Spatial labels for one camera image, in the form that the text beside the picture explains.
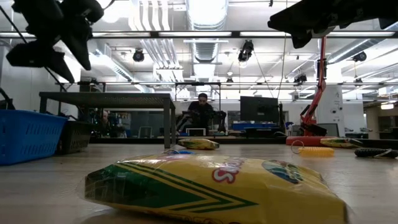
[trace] floor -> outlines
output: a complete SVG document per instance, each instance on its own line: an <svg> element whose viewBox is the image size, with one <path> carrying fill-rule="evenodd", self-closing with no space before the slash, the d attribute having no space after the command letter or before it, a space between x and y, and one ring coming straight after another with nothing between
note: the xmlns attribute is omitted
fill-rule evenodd
<svg viewBox="0 0 398 224"><path fill-rule="evenodd" d="M149 224L179 223L121 212L80 198L79 183L94 170L125 157L159 154L162 145L90 145L85 151L0 167L0 222ZM281 145L223 145L202 154L279 159L320 172L354 213L354 223L397 223L398 159L362 159L350 149L335 157L301 158Z"/></svg>

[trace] ceiling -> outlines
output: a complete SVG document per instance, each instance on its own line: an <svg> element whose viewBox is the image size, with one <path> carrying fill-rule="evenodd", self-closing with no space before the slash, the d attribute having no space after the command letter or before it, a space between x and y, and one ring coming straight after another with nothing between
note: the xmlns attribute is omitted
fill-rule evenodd
<svg viewBox="0 0 398 224"><path fill-rule="evenodd" d="M203 1L204 4L211 4L210 0L193 0ZM287 5L291 6L299 0L288 0ZM131 30L128 17L132 12L129 10L128 5L130 1L116 1L109 9L106 10L107 19L114 18L115 22L106 22L101 20L93 25L94 31L110 31L110 30ZM286 8L286 1L274 0L273 7L268 6L269 1L261 0L229 0L228 13L226 18L226 25L224 30L270 30L267 26L267 21L270 16ZM6 12L12 16L14 23L18 28L24 30L27 23L24 18L19 14L12 13L12 1L0 1L0 5ZM182 10L185 7L185 1L169 0L169 25L172 30L187 30L187 12ZM151 19L152 13L149 10L149 18ZM5 17L0 15L0 30L11 31L11 26L7 23ZM345 30L380 30L378 21L365 21L356 24L351 24ZM238 51L244 43L244 39L223 39L228 43L219 44L218 56L214 62L220 63L216 65L213 80L225 82L227 77L232 77L234 82L263 82L264 77L268 82L285 82L284 79L293 70L307 62L313 65L313 61L308 59L319 54L318 40L313 39L302 49L294 49L291 39L253 39L255 55L253 55L247 66L244 68L239 67ZM141 82L153 82L153 64L151 58L145 54L143 62L134 62L132 54L136 48L142 48L140 40L138 39L103 39L91 40L96 45L107 44L111 47L111 56L113 60L119 62L126 70L128 70L135 80ZM352 43L355 39L329 39L326 43L326 53L332 54L344 46ZM185 81L195 81L195 71L192 65L192 54L188 44L183 43L183 39L174 39L175 51L177 53L178 61L183 68L183 77ZM392 58L397 58L398 51L394 51L398 46L397 39L387 39L380 44L377 44L365 50L368 59L365 62L357 62L354 66L353 61L343 61L339 63L342 71L343 81L352 82L354 76L365 75L369 72L383 69L395 63ZM92 71L84 71L82 69L82 76L95 77L99 81L104 82L124 82L125 79L115 74L109 67L101 62L92 61ZM305 71L309 80L315 81L313 78L315 72L313 68ZM389 77L395 77L396 70L389 70L386 73L381 73L374 78L366 80L366 82L381 82ZM239 89L236 86L227 86L230 89ZM369 93L377 90L378 86L371 86L363 90L358 90L355 93ZM343 87L345 90L355 89L355 86ZM137 91L134 86L112 86L108 88L111 91ZM158 88L157 91L170 91L168 88ZM285 94L289 94L295 90L293 87L287 87Z"/></svg>

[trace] blue crate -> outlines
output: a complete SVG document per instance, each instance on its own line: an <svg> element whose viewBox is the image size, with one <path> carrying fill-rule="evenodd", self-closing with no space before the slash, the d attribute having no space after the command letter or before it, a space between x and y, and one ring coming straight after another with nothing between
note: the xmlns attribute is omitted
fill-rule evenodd
<svg viewBox="0 0 398 224"><path fill-rule="evenodd" d="M0 110L0 165L52 156L67 118Z"/></svg>

